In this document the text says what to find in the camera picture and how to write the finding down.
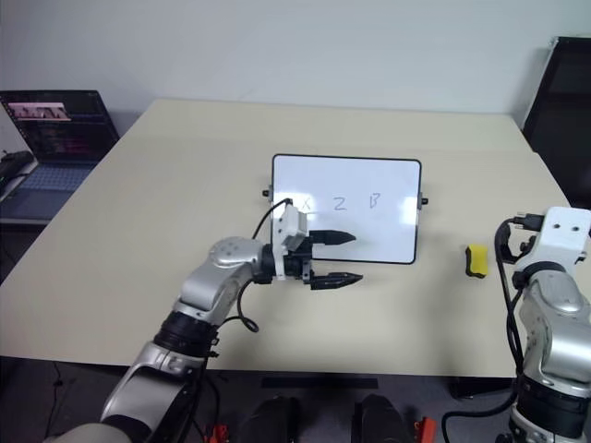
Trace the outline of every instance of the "laptop keyboard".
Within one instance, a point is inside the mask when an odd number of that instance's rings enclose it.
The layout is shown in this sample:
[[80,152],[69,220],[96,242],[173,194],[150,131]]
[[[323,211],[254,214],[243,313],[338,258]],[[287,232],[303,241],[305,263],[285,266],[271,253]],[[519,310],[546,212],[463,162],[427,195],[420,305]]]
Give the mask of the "laptop keyboard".
[[89,168],[40,165],[20,187],[74,192],[90,174]]

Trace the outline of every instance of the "laptop screen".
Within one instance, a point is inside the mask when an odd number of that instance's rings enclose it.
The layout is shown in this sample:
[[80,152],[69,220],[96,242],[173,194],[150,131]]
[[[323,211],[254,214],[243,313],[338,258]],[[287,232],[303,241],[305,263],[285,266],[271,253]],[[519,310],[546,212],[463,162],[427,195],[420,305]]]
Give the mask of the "laptop screen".
[[39,162],[98,162],[119,139],[96,90],[6,90],[0,102]]

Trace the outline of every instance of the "black cable on floor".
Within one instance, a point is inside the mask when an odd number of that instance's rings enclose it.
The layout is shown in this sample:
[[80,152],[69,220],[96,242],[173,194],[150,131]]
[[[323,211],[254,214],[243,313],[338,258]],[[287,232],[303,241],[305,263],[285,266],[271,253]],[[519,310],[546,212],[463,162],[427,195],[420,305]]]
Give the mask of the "black cable on floor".
[[195,428],[195,430],[199,434],[199,437],[201,438],[201,442],[205,443],[205,434],[203,434],[203,431],[201,430],[201,428],[199,427],[199,424],[197,423],[197,421],[195,419],[193,419],[193,427]]
[[197,412],[197,408],[199,406],[199,399],[201,397],[201,392],[203,391],[203,378],[205,377],[205,368],[207,367],[208,359],[206,358],[201,366],[200,370],[195,375],[193,380],[193,388],[195,389],[195,394],[193,396],[193,400],[188,406],[188,414],[187,419],[181,429],[181,432],[178,436],[177,443],[184,443],[187,439],[188,431],[195,420],[195,413]]
[[[502,261],[502,252],[501,252],[501,245],[503,243],[503,238],[509,237],[510,234],[510,226],[509,223],[514,222],[514,219],[505,220],[497,229],[495,233],[495,261],[497,262],[497,267],[499,269],[499,275],[501,277],[501,287],[503,293],[503,300],[505,302],[505,306],[507,308],[507,318],[505,321],[505,328],[507,332],[507,342],[509,343],[509,349],[511,350],[511,355],[513,356],[513,360],[515,362],[515,373],[517,376],[521,375],[524,371],[524,353],[521,346],[521,339],[519,338],[519,330],[517,329],[517,322],[515,320],[515,307],[517,306],[517,302],[522,296],[522,290],[517,291],[517,294],[512,299],[509,294],[509,283],[507,282],[507,274],[505,273],[505,266]],[[515,384],[512,386],[511,395],[507,400],[505,400],[499,406],[489,409],[487,411],[451,411],[443,415],[441,418],[441,431],[443,432],[443,439],[445,443],[450,443],[448,434],[447,434],[447,421],[452,417],[471,417],[471,418],[478,418],[478,417],[490,417],[492,415],[497,415],[498,413],[502,413],[506,409],[510,408],[511,405],[517,400],[517,387]]]
[[217,426],[220,422],[222,396],[220,395],[220,390],[217,386],[215,386],[215,383],[213,383],[213,380],[210,377],[206,376],[205,380],[207,381],[208,385],[210,385],[213,396],[215,397],[215,413],[213,415],[213,426],[211,427],[211,431],[213,432],[213,428],[215,428],[215,426]]
[[54,423],[54,413],[55,413],[55,407],[57,406],[57,390],[64,386],[64,380],[62,380],[62,373],[59,370],[59,367],[57,366],[56,362],[52,362],[52,364],[54,365],[54,371],[56,373],[56,379],[54,381],[54,401],[52,403],[52,409],[49,412],[49,417],[47,417],[47,425],[45,426],[45,437],[44,438],[48,438],[49,437],[49,433],[51,432],[51,428],[52,425]]

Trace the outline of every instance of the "whiteboard frame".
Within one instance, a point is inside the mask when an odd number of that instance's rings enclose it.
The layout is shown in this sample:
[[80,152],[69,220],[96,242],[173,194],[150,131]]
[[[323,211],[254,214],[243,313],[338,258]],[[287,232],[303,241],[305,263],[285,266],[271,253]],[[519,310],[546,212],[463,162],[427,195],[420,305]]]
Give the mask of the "whiteboard frame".
[[[418,219],[422,208],[422,193],[421,184],[423,179],[423,163],[419,159],[398,159],[389,157],[357,157],[357,156],[346,156],[346,155],[316,155],[316,154],[289,154],[289,153],[277,153],[273,155],[271,159],[271,204],[274,204],[275,200],[275,157],[318,157],[323,159],[347,159],[347,160],[383,160],[387,162],[416,162],[418,163],[418,184],[416,190],[416,224],[415,224],[415,248],[413,251],[413,259],[411,261],[380,261],[380,260],[352,260],[349,258],[316,258],[315,260],[321,261],[348,261],[354,263],[383,263],[390,265],[412,265],[416,262],[416,250],[418,243]],[[271,242],[272,242],[272,229],[273,229],[273,217],[271,216]]]

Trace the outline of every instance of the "laptop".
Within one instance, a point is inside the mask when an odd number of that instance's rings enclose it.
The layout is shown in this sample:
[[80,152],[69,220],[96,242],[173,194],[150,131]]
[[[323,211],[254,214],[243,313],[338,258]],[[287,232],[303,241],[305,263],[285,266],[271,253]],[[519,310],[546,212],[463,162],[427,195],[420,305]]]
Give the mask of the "laptop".
[[0,104],[38,163],[0,217],[49,221],[117,142],[115,126],[96,90],[5,90]]

